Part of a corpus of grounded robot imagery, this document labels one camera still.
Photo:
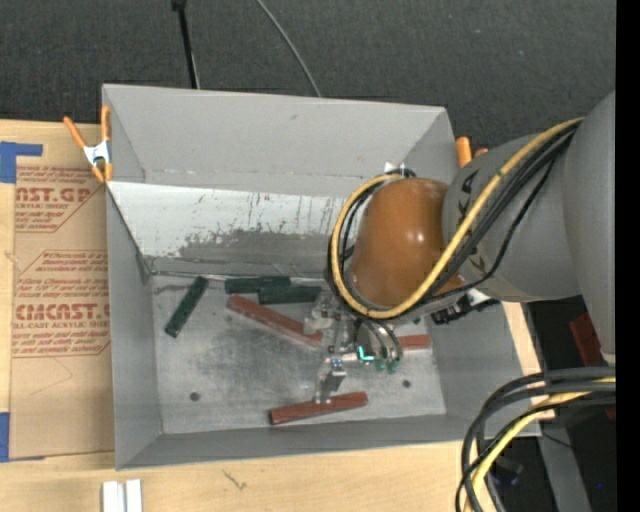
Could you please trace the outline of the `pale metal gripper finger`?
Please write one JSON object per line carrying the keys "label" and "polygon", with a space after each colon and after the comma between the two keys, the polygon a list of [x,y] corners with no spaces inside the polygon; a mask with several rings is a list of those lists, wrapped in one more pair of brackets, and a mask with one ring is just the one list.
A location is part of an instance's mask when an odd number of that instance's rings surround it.
{"label": "pale metal gripper finger", "polygon": [[303,320],[303,333],[311,336],[327,329],[333,322],[332,299],[329,295],[319,295]]}
{"label": "pale metal gripper finger", "polygon": [[330,401],[331,394],[336,392],[347,371],[341,357],[329,356],[321,362],[315,380],[314,402],[325,404]]}

